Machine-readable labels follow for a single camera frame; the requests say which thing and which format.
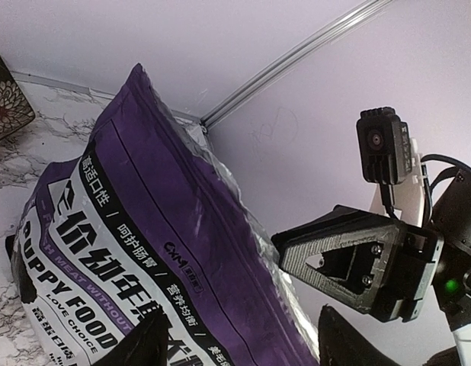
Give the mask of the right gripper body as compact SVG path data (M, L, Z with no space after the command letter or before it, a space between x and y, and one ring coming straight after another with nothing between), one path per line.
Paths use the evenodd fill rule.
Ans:
M365 312L382 323L414 320L429 287L449 324L471 324L471 221L439 220L419 229L412 226L400 238L386 264L370 308Z

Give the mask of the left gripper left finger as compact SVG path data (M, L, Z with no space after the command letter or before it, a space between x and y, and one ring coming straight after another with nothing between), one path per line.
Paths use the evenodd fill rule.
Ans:
M168 318L149 313L112 351L112 365L167 365Z

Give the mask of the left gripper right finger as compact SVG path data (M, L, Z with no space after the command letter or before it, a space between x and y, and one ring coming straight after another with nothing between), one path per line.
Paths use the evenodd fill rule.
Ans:
M334 307L322 307L318 321L319 363L340 366L390 366L397 362L368 342Z

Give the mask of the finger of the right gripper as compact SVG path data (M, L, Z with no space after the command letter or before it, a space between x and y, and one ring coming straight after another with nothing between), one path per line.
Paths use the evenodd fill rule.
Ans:
M400 220L337 205L271 241L281 270L350 308L371 309L404 234Z

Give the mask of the purple pet food bag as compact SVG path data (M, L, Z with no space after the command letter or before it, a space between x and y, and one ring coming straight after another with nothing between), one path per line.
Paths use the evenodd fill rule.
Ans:
M9 245L27 318L55 365L112 365L152 311L167 365L316 365L316 331L211 151L141 65L84 152L50 163Z

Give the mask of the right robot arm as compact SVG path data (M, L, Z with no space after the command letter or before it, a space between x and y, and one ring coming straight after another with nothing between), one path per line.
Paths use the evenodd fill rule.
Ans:
M433 290L455 345L429 364L471 365L471 167L439 154L418 165L418 223L397 217L394 187L379 185L383 213L338 205L271 240L281 270L383 323L416 319Z

